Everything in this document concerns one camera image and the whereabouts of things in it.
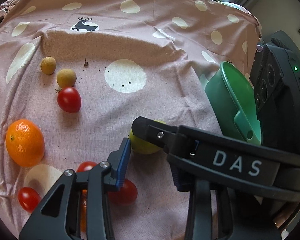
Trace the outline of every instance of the yellow-green fruit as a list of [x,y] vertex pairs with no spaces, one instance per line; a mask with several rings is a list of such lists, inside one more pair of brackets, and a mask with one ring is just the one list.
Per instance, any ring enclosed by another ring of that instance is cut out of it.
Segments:
[[57,62],[53,57],[45,57],[41,63],[40,68],[46,75],[51,75],[57,67]]
[[57,74],[57,83],[59,87],[72,87],[77,81],[77,75],[72,69],[61,69]]
[[[155,121],[165,124],[165,122],[160,120],[155,120]],[[130,130],[129,139],[131,141],[131,147],[133,151],[139,154],[151,154],[161,149],[157,145],[154,145],[152,143],[149,143],[145,140],[138,138],[137,136],[134,136],[132,130]]]

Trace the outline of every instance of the silver screw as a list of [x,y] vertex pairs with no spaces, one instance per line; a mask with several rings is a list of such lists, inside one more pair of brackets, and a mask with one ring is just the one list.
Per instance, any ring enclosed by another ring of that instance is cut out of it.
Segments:
[[102,168],[107,168],[107,167],[109,167],[109,162],[101,162],[100,163],[100,166],[102,167]]
[[73,174],[73,170],[66,170],[65,171],[66,176],[72,176],[72,174]]
[[163,132],[158,132],[157,137],[161,139],[163,137]]

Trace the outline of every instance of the wall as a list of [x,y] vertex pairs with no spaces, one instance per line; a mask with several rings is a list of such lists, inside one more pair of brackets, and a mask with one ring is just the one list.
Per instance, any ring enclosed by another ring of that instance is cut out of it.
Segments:
[[290,36],[300,50],[298,0],[260,0],[250,12],[260,21],[263,37],[282,30]]

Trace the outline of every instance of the green plastic container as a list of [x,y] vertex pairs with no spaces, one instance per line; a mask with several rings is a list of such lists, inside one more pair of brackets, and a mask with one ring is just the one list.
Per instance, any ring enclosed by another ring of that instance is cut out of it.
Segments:
[[260,145],[253,88],[239,70],[222,62],[205,92],[224,136]]

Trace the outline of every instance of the deer print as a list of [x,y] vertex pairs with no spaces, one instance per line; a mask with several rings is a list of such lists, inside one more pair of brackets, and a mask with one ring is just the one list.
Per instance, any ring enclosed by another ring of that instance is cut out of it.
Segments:
[[72,28],[72,30],[77,29],[77,32],[79,30],[87,30],[88,32],[95,31],[98,25],[97,26],[85,25],[86,21],[90,21],[90,20],[92,20],[92,18],[87,18],[85,20],[83,19],[83,17],[79,18],[79,22],[74,26],[74,28]]

